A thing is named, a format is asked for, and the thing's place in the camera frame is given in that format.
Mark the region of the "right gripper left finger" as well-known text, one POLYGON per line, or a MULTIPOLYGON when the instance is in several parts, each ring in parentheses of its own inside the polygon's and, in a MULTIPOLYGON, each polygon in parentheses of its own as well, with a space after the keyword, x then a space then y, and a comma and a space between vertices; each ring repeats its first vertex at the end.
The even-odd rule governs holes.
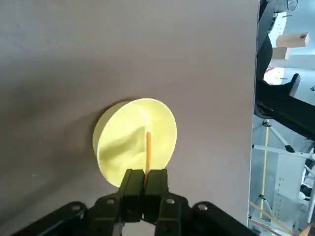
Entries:
POLYGON ((70 202, 14 233, 16 236, 120 236, 126 222, 139 222, 144 172, 127 170, 117 192, 92 207, 70 202))

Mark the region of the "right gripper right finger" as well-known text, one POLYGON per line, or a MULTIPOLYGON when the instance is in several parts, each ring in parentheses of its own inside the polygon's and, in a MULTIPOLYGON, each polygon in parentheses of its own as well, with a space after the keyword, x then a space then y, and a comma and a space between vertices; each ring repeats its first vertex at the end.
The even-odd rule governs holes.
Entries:
POLYGON ((150 170, 144 190, 144 220, 156 236, 253 236, 255 233, 216 205, 201 201, 192 207, 168 189, 167 170, 150 170))

